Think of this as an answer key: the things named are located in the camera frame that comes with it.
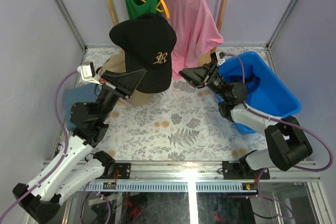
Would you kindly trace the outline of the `purple cap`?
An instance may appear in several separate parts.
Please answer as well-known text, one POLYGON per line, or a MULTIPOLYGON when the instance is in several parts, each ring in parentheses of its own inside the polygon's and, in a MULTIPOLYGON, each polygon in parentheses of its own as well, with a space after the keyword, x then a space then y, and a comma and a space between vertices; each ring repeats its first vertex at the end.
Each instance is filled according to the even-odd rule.
POLYGON ((122 101, 123 101, 123 103, 125 103, 127 105, 135 106, 135 104, 133 102, 131 102, 129 99, 123 99, 122 101))

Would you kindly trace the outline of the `black sport cap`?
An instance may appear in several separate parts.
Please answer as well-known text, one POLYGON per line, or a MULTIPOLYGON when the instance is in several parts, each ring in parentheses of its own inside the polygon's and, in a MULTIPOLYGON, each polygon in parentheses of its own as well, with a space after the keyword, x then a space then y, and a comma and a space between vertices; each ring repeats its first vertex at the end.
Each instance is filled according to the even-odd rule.
POLYGON ((164 17, 155 13, 142 14, 113 26, 109 37, 124 51, 126 72, 146 70, 138 91, 161 93, 170 87, 171 54, 177 37, 164 17))

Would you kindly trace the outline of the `beige sport cap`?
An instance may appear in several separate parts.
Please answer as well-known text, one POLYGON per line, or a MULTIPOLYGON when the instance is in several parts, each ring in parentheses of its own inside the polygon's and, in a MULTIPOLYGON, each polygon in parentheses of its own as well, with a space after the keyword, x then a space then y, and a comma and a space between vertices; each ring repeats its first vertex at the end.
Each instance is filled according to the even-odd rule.
MULTIPOLYGON (((120 53, 110 56, 110 58, 104 63, 104 65, 99 70, 99 75, 102 75, 106 70, 116 73, 126 72, 124 54, 120 53)), ((142 93, 138 90, 135 90, 133 95, 130 96, 129 100, 133 102, 135 105, 142 106, 148 104, 152 100, 152 98, 153 94, 142 93)))

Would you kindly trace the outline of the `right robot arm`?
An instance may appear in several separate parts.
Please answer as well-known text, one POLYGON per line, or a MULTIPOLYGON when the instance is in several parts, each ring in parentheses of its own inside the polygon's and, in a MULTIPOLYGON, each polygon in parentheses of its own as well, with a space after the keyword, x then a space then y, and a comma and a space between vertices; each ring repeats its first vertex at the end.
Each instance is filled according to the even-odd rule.
POLYGON ((218 103, 221 116, 234 123, 244 124, 265 137, 267 148, 255 150, 239 160, 235 173, 251 179, 265 168, 287 171, 312 154, 312 147, 293 116, 273 117, 254 110, 246 104, 248 87, 245 78, 226 82, 218 73, 216 60, 196 68, 185 68, 180 75, 195 88, 208 87, 223 101, 218 103))

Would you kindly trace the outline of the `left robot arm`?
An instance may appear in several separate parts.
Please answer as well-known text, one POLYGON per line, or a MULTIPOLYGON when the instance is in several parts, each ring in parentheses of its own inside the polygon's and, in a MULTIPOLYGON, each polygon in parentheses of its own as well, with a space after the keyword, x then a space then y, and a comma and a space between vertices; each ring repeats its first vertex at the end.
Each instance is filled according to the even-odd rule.
POLYGON ((73 169, 103 140, 109 127, 105 121, 119 99, 129 98, 146 74, 141 69, 130 73, 106 71, 100 76, 91 65, 82 65, 77 71, 83 81, 100 86, 97 100, 71 107, 70 121, 75 125, 71 137, 34 179, 13 189, 19 205, 38 223, 51 221, 61 205, 85 184, 114 175, 115 160, 104 151, 96 152, 80 169, 73 169))

